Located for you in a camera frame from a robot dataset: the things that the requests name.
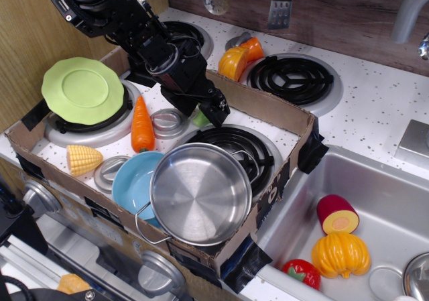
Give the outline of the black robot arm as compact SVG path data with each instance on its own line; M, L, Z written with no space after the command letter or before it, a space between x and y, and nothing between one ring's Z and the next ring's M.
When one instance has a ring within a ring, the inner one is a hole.
M230 113L224 94L206 77L199 41L169 32L146 0L51 0L61 16L84 35L103 36L128 55L134 71L161 85L181 113L199 108L215 127Z

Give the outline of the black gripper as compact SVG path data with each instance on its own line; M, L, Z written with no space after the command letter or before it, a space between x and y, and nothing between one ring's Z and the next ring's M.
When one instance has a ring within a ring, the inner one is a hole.
M206 61L191 46L182 55L173 44L149 47L149 73L161 84L161 94L177 110L190 117L197 103L215 127L221 127L231 113L223 93L206 77Z

